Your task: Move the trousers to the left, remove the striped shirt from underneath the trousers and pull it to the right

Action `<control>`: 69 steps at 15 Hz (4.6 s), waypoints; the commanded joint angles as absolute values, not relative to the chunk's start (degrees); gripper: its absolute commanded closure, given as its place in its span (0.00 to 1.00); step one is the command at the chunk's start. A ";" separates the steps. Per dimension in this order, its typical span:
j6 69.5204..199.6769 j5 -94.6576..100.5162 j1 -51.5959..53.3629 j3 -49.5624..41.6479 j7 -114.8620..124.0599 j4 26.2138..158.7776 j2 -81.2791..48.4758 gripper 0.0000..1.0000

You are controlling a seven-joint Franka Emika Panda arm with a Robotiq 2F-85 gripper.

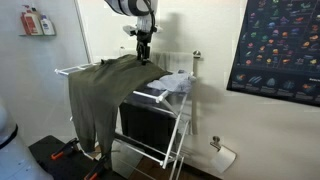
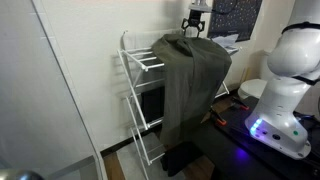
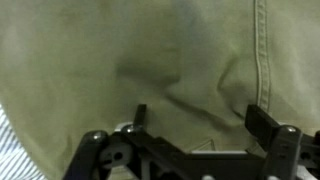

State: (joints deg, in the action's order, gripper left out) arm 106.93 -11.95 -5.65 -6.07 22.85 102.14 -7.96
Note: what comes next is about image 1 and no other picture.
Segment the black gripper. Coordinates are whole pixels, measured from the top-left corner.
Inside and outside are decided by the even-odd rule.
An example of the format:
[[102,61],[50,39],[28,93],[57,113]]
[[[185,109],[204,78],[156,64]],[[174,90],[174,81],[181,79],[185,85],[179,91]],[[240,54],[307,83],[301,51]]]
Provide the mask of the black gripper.
[[152,39],[152,32],[144,32],[139,30],[136,34],[137,36],[137,60],[143,62],[143,64],[146,64],[149,61],[150,53],[146,52],[149,49],[149,43]]

